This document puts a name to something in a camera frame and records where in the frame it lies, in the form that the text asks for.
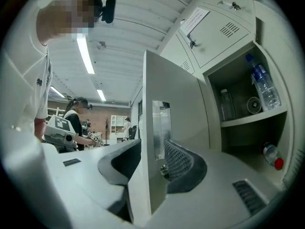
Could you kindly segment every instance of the ceiling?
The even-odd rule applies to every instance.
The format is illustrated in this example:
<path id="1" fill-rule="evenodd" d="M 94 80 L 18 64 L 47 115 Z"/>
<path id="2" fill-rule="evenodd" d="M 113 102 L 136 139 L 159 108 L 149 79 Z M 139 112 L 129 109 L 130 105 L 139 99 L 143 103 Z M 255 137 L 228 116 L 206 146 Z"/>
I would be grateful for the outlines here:
<path id="1" fill-rule="evenodd" d="M 52 85 L 64 95 L 83 96 L 93 104 L 102 103 L 96 91 L 102 89 L 107 100 L 103 104 L 128 106 L 142 85 L 145 50 L 157 52 L 191 1 L 116 0 L 113 23 L 98 22 L 87 37 L 95 74 L 87 73 L 77 42 L 69 36 L 49 43 Z M 49 100 L 63 99 L 50 90 Z"/>

